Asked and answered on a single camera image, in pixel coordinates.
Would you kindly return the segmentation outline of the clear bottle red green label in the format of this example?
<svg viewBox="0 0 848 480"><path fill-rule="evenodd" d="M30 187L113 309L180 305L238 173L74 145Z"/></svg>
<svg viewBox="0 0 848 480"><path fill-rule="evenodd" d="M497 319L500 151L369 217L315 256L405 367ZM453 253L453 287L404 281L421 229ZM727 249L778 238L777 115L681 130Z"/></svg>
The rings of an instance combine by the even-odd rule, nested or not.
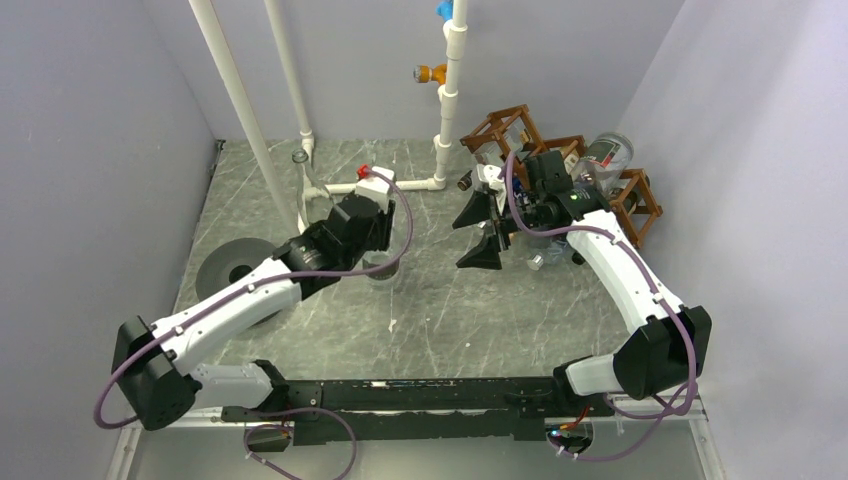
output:
<svg viewBox="0 0 848 480"><path fill-rule="evenodd" d="M390 262L391 259L392 256L387 252L366 252L362 258L362 268L364 270L370 270L379 267L379 270L368 273L366 277L372 281L381 283L393 281L398 276L400 261Z"/></svg>

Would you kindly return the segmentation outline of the clear bottle dark label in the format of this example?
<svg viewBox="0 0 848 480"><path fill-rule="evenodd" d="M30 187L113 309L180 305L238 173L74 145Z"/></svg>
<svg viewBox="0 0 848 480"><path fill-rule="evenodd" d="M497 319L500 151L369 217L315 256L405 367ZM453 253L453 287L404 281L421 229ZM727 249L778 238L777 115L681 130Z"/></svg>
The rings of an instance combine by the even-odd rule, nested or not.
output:
<svg viewBox="0 0 848 480"><path fill-rule="evenodd" d="M576 184L591 183L608 194L628 167L634 155L632 142L616 132L600 134L580 156L571 176Z"/></svg>

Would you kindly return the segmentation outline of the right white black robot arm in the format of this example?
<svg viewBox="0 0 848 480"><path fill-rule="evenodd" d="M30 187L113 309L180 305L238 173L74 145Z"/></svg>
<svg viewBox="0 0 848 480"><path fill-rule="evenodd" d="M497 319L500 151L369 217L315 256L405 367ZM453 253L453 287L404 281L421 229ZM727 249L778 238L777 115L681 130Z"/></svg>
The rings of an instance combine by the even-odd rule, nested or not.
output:
<svg viewBox="0 0 848 480"><path fill-rule="evenodd" d="M503 167L478 165L470 173L472 195L453 222L455 229L485 223L481 242L460 268L499 270L500 254L514 232L562 237L588 264L618 307L629 334L614 352L567 362L554 371L551 401L574 415L591 395L624 393L641 400L683 386L686 398L706 359L712 320L701 306L687 306L652 272L621 229L604 196L574 182L561 154L524 160L530 188L522 203L513 192L509 160Z"/></svg>

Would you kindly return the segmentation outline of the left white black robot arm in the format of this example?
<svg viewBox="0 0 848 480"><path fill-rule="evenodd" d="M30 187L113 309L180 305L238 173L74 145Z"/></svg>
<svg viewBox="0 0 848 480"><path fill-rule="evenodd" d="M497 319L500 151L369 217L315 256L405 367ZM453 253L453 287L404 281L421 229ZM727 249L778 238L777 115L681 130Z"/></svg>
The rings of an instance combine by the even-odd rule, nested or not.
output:
<svg viewBox="0 0 848 480"><path fill-rule="evenodd" d="M215 382L197 370L207 353L260 320L361 275L356 266L365 253L388 249L399 204L349 194L326 219L209 298L151 324L139 317L125 321L108 385L129 403L129 420L159 430L211 399Z"/></svg>

